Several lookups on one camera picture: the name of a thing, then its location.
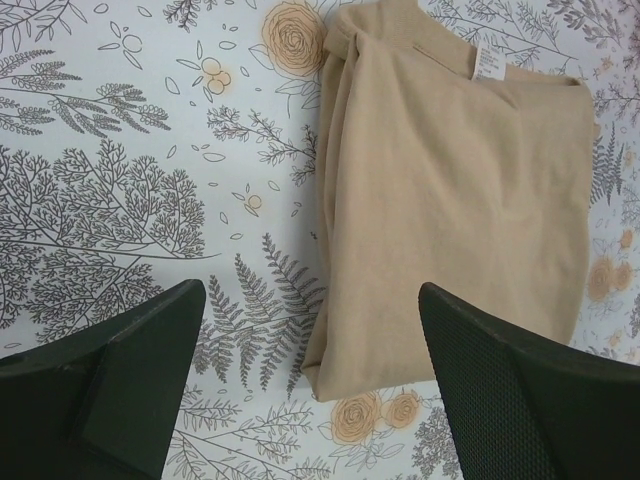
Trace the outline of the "beige t shirt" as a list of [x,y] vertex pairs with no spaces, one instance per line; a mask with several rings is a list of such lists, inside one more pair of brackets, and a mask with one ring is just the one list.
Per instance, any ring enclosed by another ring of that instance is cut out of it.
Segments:
[[588,87],[508,64],[478,79],[477,49],[415,1],[341,7],[324,50],[315,398],[433,378],[426,282],[568,343],[589,267]]

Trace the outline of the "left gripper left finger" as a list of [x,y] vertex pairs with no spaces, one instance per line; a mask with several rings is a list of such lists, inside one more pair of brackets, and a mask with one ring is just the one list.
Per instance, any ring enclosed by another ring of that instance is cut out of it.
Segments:
[[161,478],[205,303],[186,280],[2,359],[2,478]]

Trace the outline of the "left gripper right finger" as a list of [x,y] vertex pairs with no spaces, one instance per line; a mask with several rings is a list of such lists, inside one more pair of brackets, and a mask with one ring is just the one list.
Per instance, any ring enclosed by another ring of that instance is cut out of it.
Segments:
[[419,310],[464,478],[638,478],[638,366],[548,340],[433,283]]

